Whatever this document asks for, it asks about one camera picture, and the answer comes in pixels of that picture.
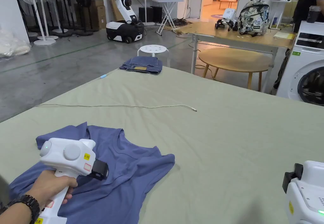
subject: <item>round wooden table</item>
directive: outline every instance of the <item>round wooden table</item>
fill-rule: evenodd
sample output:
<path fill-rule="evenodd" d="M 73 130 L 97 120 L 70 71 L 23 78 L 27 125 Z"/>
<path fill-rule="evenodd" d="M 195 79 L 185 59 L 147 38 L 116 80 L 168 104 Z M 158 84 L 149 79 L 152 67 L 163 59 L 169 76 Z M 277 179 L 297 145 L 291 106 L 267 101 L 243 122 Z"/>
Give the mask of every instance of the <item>round wooden table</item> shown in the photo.
<path fill-rule="evenodd" d="M 230 0 L 219 0 L 220 3 L 219 3 L 219 9 L 221 8 L 221 3 L 224 2 L 224 3 L 228 3 L 228 7 L 229 5 L 231 4 L 231 8 L 232 8 L 232 4 L 233 3 L 237 3 L 237 1 L 230 1 Z"/>
<path fill-rule="evenodd" d="M 251 89 L 252 74 L 259 73 L 259 91 L 261 90 L 262 72 L 268 70 L 271 58 L 255 51 L 246 51 L 233 48 L 213 48 L 203 50 L 198 55 L 199 59 L 206 63 L 202 77 L 206 77 L 209 66 L 216 67 L 213 77 L 216 77 L 218 69 L 233 72 L 248 73 L 247 88 Z"/>

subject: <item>white robot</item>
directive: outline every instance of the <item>white robot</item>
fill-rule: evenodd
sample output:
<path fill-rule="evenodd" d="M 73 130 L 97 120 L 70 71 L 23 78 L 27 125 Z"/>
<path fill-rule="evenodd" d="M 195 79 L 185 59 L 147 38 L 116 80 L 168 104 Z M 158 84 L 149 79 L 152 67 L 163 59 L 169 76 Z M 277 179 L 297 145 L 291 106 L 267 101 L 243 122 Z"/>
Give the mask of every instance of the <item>white robot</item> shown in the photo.
<path fill-rule="evenodd" d="M 143 38 L 144 24 L 137 19 L 131 8 L 132 0 L 115 0 L 115 2 L 124 20 L 107 23 L 107 38 L 127 44 Z"/>
<path fill-rule="evenodd" d="M 289 224 L 324 224 L 324 163 L 295 164 L 284 175 L 283 189 Z"/>
<path fill-rule="evenodd" d="M 79 141 L 51 138 L 46 141 L 40 150 L 40 161 L 56 169 L 55 176 L 69 176 L 77 178 L 79 175 L 89 175 L 95 179 L 103 180 L 108 176 L 107 163 L 97 160 L 92 151 L 96 143 L 93 140 L 81 139 Z M 42 224 L 66 224 L 65 217 L 57 216 L 68 187 L 53 197 L 38 220 Z"/>
<path fill-rule="evenodd" d="M 230 31 L 231 29 L 233 29 L 233 31 L 238 31 L 238 22 L 235 20 L 235 13 L 235 9 L 226 8 L 222 19 L 219 19 L 215 24 L 215 28 L 225 28 L 226 23 L 228 25 L 228 31 Z"/>

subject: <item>green floor line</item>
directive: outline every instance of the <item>green floor line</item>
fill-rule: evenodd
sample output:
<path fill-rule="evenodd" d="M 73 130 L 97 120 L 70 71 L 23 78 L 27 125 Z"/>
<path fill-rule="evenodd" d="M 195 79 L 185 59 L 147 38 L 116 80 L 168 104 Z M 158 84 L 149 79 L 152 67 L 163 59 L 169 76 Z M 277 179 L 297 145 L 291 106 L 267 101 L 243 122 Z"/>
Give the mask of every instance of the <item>green floor line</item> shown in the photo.
<path fill-rule="evenodd" d="M 175 44 L 173 46 L 170 46 L 168 47 L 167 49 L 171 49 L 171 48 L 174 48 L 180 44 L 183 44 L 185 42 L 187 42 L 189 39 L 186 39 L 178 44 Z M 25 66 L 29 66 L 29 65 L 33 65 L 33 64 L 36 64 L 36 63 L 39 63 L 39 62 L 43 62 L 43 61 L 48 61 L 48 60 L 51 60 L 51 59 L 54 59 L 54 58 L 58 58 L 58 57 L 62 57 L 63 55 L 68 55 L 68 54 L 72 54 L 72 53 L 75 53 L 75 52 L 78 52 L 78 51 L 82 51 L 82 50 L 86 50 L 86 49 L 89 49 L 89 48 L 93 48 L 93 47 L 96 47 L 96 46 L 100 46 L 100 45 L 103 45 L 103 44 L 106 44 L 106 43 L 109 43 L 111 41 L 106 41 L 106 42 L 103 42 L 103 43 L 100 43 L 100 44 L 97 44 L 97 45 L 93 45 L 93 46 L 90 46 L 90 47 L 86 47 L 86 48 L 83 48 L 83 49 L 79 49 L 79 50 L 76 50 L 76 51 L 71 51 L 71 52 L 67 52 L 67 53 L 64 53 L 64 54 L 60 54 L 60 55 L 56 55 L 54 57 L 51 57 L 51 58 L 48 58 L 48 59 L 43 59 L 43 60 L 40 60 L 40 61 L 36 61 L 36 62 L 33 62 L 33 63 L 30 63 L 30 64 L 27 64 L 27 65 L 22 65 L 22 66 L 18 66 L 18 67 L 15 67 L 15 68 L 11 68 L 11 69 L 8 69 L 6 71 L 2 71 L 0 72 L 1 73 L 5 73 L 5 72 L 9 72 L 9 71 L 13 71 L 13 70 L 16 70 L 16 69 L 19 69 L 19 68 L 22 68 L 22 67 L 25 67 Z"/>

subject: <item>washing machine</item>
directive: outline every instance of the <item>washing machine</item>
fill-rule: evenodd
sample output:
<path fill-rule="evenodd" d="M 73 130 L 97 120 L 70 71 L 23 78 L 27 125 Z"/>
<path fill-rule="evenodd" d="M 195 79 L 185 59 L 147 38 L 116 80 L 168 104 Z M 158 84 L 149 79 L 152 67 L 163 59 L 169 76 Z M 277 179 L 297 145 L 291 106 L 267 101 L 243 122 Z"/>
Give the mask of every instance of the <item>washing machine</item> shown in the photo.
<path fill-rule="evenodd" d="M 277 96 L 324 106 L 324 23 L 302 21 Z"/>

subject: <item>plastic bag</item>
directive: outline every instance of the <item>plastic bag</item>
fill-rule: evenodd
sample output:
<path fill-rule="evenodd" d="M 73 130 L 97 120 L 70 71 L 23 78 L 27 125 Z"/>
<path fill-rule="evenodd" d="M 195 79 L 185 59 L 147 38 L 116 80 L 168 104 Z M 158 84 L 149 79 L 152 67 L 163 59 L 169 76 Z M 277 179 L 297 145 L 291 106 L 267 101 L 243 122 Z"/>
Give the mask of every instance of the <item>plastic bag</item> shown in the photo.
<path fill-rule="evenodd" d="M 30 48 L 30 44 L 15 38 L 12 33 L 0 29 L 0 58 L 26 54 Z"/>

